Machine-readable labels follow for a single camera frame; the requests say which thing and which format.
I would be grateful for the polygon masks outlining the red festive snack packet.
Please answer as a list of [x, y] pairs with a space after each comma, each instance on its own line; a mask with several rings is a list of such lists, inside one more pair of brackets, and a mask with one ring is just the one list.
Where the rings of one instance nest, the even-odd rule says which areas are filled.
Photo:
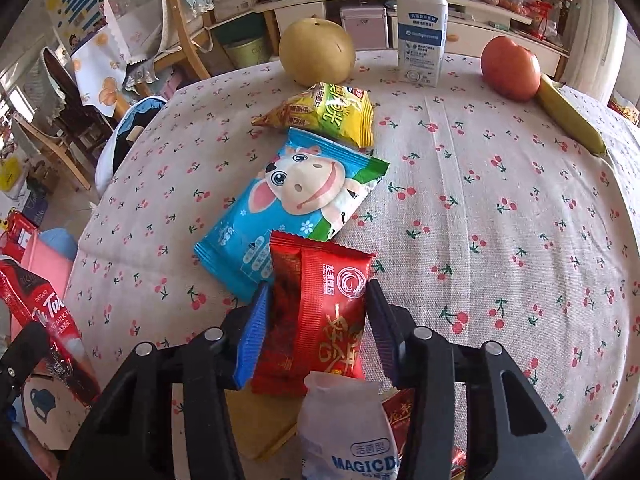
[[374, 255], [280, 231], [269, 248], [272, 304], [252, 391], [304, 396], [311, 372], [363, 378], [364, 293]]

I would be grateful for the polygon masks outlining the tan square packet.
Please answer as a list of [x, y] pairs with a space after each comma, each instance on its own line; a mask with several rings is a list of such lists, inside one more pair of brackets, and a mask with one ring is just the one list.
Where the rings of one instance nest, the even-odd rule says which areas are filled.
[[296, 434], [301, 396], [268, 396], [245, 387], [226, 392], [236, 447], [248, 460], [266, 460]]

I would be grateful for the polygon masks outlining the white magicday yogurt pouch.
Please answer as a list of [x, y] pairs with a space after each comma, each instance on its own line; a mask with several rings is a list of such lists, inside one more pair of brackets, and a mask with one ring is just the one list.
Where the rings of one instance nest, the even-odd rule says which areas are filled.
[[395, 479], [399, 458], [376, 382], [311, 372], [298, 414], [304, 479]]

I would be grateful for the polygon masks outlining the blue cow snack packet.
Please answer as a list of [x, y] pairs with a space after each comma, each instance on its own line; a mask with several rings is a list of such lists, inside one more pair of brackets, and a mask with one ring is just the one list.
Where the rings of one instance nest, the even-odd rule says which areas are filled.
[[273, 281], [273, 231], [327, 242], [386, 175], [388, 162], [297, 128], [194, 246], [204, 269], [242, 302]]

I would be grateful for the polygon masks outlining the yellow snack packet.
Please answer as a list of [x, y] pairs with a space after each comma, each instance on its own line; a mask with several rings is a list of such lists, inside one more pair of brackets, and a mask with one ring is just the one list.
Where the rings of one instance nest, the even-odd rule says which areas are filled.
[[318, 82], [252, 120], [253, 126], [299, 128], [356, 148], [374, 145], [374, 109], [367, 90]]

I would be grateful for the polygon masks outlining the red instant tea sachet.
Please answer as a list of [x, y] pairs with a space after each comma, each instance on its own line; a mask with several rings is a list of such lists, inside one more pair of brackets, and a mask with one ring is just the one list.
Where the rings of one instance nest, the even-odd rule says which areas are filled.
[[90, 406], [101, 393], [79, 330], [49, 281], [1, 256], [1, 299], [17, 323], [38, 322], [48, 337], [48, 365], [74, 397]]

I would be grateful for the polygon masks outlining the pink plastic basin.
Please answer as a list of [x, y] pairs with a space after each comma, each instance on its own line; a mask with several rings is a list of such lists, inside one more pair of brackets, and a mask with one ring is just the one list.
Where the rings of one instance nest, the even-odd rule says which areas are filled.
[[70, 271], [73, 263], [69, 258], [61, 255], [55, 249], [47, 245], [40, 234], [34, 234], [28, 241], [22, 258], [18, 260], [22, 268], [40, 278], [47, 280], [56, 293], [56, 297], [50, 295], [44, 303], [44, 310], [49, 318], [55, 315], [62, 307]]

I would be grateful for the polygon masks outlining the cherry print tablecloth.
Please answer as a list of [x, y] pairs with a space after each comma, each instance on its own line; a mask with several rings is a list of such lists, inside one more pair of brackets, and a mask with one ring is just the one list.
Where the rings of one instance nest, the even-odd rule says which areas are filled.
[[[400, 81], [388, 51], [361, 53], [352, 81], [388, 170], [337, 241], [370, 252], [386, 297], [419, 323], [500, 341], [595, 476], [639, 414], [638, 128], [567, 90], [605, 143], [594, 156], [460, 55], [434, 88]], [[238, 304], [193, 248], [284, 144], [253, 118], [296, 91], [279, 63], [210, 78], [134, 144], [65, 293], [100, 382], [138, 342], [183, 344]]]

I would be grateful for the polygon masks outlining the dark wooden chair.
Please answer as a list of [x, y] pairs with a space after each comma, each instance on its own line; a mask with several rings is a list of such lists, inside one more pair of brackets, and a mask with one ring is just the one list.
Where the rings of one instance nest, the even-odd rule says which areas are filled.
[[64, 99], [63, 110], [60, 113], [62, 121], [70, 127], [70, 130], [79, 136], [89, 127], [98, 128], [99, 132], [110, 136], [112, 128], [93, 105], [85, 105], [80, 98], [76, 82], [66, 68], [58, 62], [58, 58], [48, 47], [41, 52], [44, 66], [52, 79], [55, 90], [62, 92]]

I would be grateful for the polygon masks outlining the yellow banana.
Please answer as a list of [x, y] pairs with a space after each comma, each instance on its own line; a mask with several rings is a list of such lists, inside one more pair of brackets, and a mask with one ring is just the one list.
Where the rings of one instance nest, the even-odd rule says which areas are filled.
[[604, 157], [606, 147], [602, 136], [587, 119], [576, 110], [574, 105], [560, 92], [562, 84], [558, 84], [546, 74], [540, 75], [540, 84], [536, 100], [542, 109], [558, 124], [558, 126], [574, 141], [590, 151], [594, 156]]

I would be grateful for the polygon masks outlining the orange print dining tablecloth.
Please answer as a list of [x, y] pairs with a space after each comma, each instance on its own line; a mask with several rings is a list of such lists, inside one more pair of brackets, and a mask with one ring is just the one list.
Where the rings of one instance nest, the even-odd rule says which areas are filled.
[[72, 62], [82, 105], [93, 106], [112, 118], [122, 95], [127, 64], [107, 25], [72, 55]]

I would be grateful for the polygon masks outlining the yellow pear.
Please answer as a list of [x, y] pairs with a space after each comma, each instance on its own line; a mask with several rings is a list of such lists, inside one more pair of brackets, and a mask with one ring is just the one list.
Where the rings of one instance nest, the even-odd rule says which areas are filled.
[[341, 84], [354, 68], [356, 52], [342, 26], [323, 18], [302, 18], [285, 29], [279, 58], [285, 73], [307, 88], [318, 82]]

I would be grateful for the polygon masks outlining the green waste bin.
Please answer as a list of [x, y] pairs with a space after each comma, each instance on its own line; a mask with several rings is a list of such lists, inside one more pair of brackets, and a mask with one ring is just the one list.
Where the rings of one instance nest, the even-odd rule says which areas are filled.
[[271, 56], [271, 47], [266, 36], [225, 44], [224, 50], [235, 68], [245, 68], [267, 63]]

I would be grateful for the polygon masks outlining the cream tv cabinet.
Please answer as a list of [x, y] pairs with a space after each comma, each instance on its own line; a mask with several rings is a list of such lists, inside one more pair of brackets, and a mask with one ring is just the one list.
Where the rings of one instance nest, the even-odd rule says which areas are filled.
[[274, 46], [288, 25], [301, 18], [335, 16], [352, 36], [369, 37], [357, 42], [359, 50], [439, 44], [447, 53], [478, 58], [489, 41], [505, 36], [536, 55], [551, 77], [559, 76], [568, 61], [565, 49], [524, 32], [531, 18], [482, 0], [447, 0], [442, 12], [434, 4], [397, 0], [278, 0], [259, 3], [254, 11], [265, 15]]

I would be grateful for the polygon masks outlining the white milk bottle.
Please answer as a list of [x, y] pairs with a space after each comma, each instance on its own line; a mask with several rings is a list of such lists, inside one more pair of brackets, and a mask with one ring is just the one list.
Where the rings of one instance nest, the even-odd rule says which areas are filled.
[[397, 0], [398, 70], [403, 80], [437, 86], [447, 18], [447, 0]]

